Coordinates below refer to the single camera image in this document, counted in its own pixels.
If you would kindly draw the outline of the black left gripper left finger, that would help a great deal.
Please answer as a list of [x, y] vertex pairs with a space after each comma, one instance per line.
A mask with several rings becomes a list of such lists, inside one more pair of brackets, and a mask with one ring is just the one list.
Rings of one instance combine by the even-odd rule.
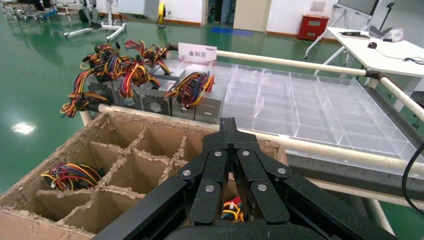
[[94, 236], [95, 240], [223, 240], [222, 191], [229, 179], [231, 118], [204, 137], [201, 153]]

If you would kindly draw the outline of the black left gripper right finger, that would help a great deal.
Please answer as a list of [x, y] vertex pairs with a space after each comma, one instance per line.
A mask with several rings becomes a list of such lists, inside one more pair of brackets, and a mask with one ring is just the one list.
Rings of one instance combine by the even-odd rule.
[[230, 120], [234, 178], [255, 220], [283, 226], [295, 240], [393, 240], [395, 236], [264, 153], [254, 134]]

